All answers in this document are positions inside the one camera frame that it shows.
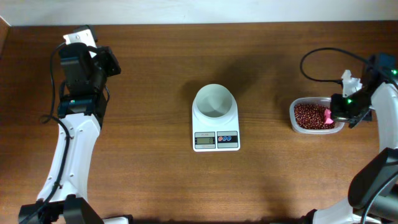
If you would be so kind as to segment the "pink plastic measuring scoop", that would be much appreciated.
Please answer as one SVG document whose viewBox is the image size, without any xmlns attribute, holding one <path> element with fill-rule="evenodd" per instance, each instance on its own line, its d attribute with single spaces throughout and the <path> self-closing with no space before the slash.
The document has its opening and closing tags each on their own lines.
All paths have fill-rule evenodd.
<svg viewBox="0 0 398 224">
<path fill-rule="evenodd" d="M 333 123 L 334 123 L 334 121 L 331 118 L 331 110 L 330 109 L 326 109 L 324 111 L 324 124 L 329 125 L 329 124 L 333 124 Z"/>
</svg>

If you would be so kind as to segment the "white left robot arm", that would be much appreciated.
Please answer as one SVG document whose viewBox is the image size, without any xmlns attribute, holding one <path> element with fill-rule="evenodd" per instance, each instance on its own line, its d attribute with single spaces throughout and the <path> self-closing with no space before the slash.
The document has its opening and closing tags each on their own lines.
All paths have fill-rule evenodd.
<svg viewBox="0 0 398 224">
<path fill-rule="evenodd" d="M 57 47 L 65 80 L 57 107 L 42 117 L 58 124 L 58 140 L 47 180 L 33 204 L 23 205 L 19 223 L 133 223 L 132 215 L 101 218 L 88 203 L 90 163 L 110 93 L 109 77 L 121 68 L 109 47 L 62 43 Z"/>
</svg>

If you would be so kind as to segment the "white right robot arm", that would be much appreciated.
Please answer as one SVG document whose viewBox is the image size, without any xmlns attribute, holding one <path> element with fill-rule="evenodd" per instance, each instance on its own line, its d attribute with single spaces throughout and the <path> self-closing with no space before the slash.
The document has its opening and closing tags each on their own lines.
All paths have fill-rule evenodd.
<svg viewBox="0 0 398 224">
<path fill-rule="evenodd" d="M 301 223 L 397 223 L 397 67 L 396 58 L 378 53 L 364 63 L 361 78 L 343 75 L 343 92 L 331 96 L 331 119 L 350 128 L 377 116 L 379 154 L 352 179 L 348 196 L 330 208 L 312 210 Z"/>
</svg>

